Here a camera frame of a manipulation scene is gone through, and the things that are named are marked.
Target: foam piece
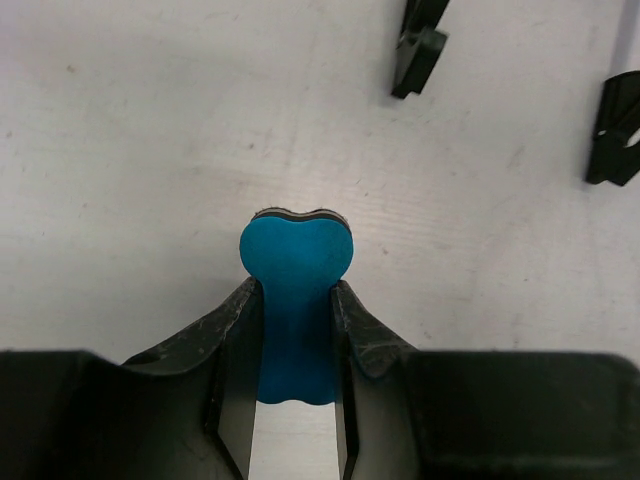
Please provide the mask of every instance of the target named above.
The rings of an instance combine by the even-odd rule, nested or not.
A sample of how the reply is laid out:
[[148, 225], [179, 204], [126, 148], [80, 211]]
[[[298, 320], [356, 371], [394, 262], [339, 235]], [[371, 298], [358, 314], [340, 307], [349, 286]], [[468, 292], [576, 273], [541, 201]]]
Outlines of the foam piece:
[[335, 401], [330, 289], [353, 257], [348, 228], [336, 220], [252, 220], [240, 257], [264, 289], [264, 343], [258, 400]]

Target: black plastic clip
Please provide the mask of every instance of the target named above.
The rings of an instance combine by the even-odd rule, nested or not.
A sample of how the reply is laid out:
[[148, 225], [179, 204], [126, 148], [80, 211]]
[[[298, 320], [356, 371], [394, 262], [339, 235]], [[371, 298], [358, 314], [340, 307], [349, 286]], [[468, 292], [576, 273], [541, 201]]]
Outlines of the black plastic clip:
[[631, 180], [640, 171], [638, 130], [640, 71], [634, 71], [604, 84], [585, 181], [598, 184], [608, 180], [622, 187]]
[[396, 73], [391, 95], [404, 99], [420, 94], [447, 41], [435, 30], [449, 0], [408, 0], [396, 47]]

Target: white table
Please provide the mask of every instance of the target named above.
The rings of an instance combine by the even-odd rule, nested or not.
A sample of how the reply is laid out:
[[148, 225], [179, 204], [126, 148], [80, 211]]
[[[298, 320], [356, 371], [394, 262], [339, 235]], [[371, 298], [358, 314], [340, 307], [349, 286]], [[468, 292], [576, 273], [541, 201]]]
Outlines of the white table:
[[[623, 0], [453, 0], [396, 102], [403, 8], [3, 2], [0, 347], [122, 361], [239, 284], [255, 211], [322, 206], [419, 347], [640, 361], [640, 179], [580, 178]], [[337, 478], [331, 407], [260, 407], [254, 444], [254, 480]]]

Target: black plastic part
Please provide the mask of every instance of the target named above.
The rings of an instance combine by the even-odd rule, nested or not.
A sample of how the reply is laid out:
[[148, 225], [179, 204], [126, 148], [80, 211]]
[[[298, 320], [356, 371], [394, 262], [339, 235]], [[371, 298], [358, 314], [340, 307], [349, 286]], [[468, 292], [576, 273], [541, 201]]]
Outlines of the black plastic part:
[[247, 478], [262, 347], [254, 280], [117, 366], [0, 354], [0, 478]]
[[344, 218], [339, 213], [334, 212], [333, 210], [327, 210], [326, 208], [319, 208], [311, 212], [297, 213], [287, 208], [270, 207], [270, 208], [265, 208], [264, 210], [260, 210], [258, 213], [256, 213], [253, 216], [251, 221], [257, 220], [258, 218], [265, 218], [265, 217], [282, 218], [289, 222], [308, 222], [309, 220], [318, 220], [318, 219], [333, 220], [334, 222], [338, 222], [340, 225], [346, 228], [349, 231], [349, 233], [351, 233], [351, 228], [349, 227], [349, 223], [347, 222], [347, 219]]
[[343, 480], [640, 478], [640, 372], [613, 355], [419, 352], [333, 292]]
[[640, 72], [607, 80], [593, 131], [585, 181], [608, 180], [624, 186], [640, 171], [640, 143], [629, 145], [640, 129]]
[[436, 66], [447, 35], [435, 30], [449, 0], [408, 0], [396, 49], [391, 95], [420, 94]]
[[[420, 352], [331, 292], [342, 480], [640, 478], [640, 373], [611, 355]], [[246, 479], [262, 290], [122, 366], [0, 354], [0, 478]]]

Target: white surface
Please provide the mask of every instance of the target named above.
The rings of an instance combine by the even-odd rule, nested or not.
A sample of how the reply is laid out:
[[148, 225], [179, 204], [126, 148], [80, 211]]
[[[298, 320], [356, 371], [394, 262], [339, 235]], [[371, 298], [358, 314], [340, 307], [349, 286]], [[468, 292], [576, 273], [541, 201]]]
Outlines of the white surface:
[[[622, 3], [454, 0], [394, 102], [404, 0], [6, 0], [0, 347], [123, 360], [244, 278], [256, 210], [322, 206], [420, 347], [640, 361], [640, 179], [580, 180]], [[332, 422], [261, 407], [252, 478], [337, 478]]]

